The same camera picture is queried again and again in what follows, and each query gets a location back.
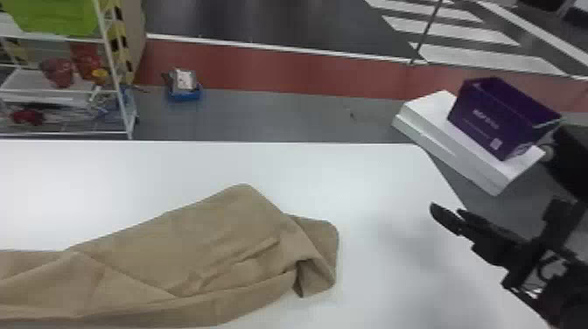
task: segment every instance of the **cardboard box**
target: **cardboard box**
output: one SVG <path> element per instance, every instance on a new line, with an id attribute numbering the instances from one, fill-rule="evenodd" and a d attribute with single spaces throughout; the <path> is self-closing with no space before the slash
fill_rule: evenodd
<path id="1" fill-rule="evenodd" d="M 464 82 L 448 119 L 506 160 L 527 152 L 562 116 L 499 78 L 483 78 Z"/>

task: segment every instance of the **gray floor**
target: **gray floor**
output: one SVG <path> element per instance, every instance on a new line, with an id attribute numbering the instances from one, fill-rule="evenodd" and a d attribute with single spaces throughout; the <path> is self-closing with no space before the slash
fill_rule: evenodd
<path id="1" fill-rule="evenodd" d="M 198 102 L 170 104 L 161 87 L 147 90 L 137 97 L 139 140 L 411 143 L 390 127 L 401 101 L 207 90 Z M 541 165 L 492 197 L 433 160 L 468 210 L 524 237 L 541 231 L 553 196 L 571 197 Z"/>

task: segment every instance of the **black floor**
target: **black floor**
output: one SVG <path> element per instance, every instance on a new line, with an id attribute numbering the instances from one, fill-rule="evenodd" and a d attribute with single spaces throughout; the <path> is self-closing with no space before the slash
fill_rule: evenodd
<path id="1" fill-rule="evenodd" d="M 432 6 L 428 0 L 399 0 Z M 542 39 L 472 1 L 454 0 L 444 8 L 469 11 L 483 22 L 438 17 L 448 25 L 503 32 L 521 46 L 478 42 L 449 36 L 429 36 L 428 44 L 465 50 L 540 57 L 567 74 L 588 76 L 588 67 Z M 365 0 L 143 0 L 147 31 L 205 39 L 275 46 L 294 46 L 343 53 L 411 58 L 420 33 L 396 31 L 382 16 L 426 22 L 427 14 L 372 8 Z M 512 11 L 588 52 L 588 33 L 553 14 L 519 6 Z M 435 58 L 427 58 L 434 63 Z"/>
<path id="2" fill-rule="evenodd" d="M 413 48 L 363 0 L 143 0 L 147 31 L 410 58 Z"/>

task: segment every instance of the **metal pole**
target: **metal pole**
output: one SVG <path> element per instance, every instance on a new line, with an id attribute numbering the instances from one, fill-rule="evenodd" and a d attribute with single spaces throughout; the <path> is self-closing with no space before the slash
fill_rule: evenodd
<path id="1" fill-rule="evenodd" d="M 421 39 L 418 40 L 418 45 L 416 46 L 415 54 L 414 54 L 414 56 L 412 56 L 412 59 L 410 59 L 409 65 L 413 65 L 415 63 L 415 60 L 417 59 L 417 55 L 420 53 L 421 47 L 423 46 L 424 41 L 427 39 L 427 36 L 429 35 L 429 30 L 431 29 L 431 26 L 433 25 L 433 22 L 435 21 L 435 17 L 437 16 L 437 13 L 439 12 L 439 8 L 441 8 L 441 4 L 443 4 L 443 0 L 439 0 L 439 1 L 437 1 L 437 4 L 435 4 L 435 9 L 433 10 L 433 13 L 430 14 L 430 18 L 429 18 L 429 22 L 427 23 L 427 27 L 424 28 L 423 34 L 421 35 Z"/>

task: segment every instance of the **red toy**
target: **red toy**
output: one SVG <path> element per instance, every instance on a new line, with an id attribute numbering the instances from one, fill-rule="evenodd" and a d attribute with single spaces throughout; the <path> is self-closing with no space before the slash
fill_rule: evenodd
<path id="1" fill-rule="evenodd" d="M 33 126 L 40 126 L 45 121 L 45 117 L 41 112 L 29 108 L 15 111 L 10 117 L 14 123 L 30 123 Z"/>

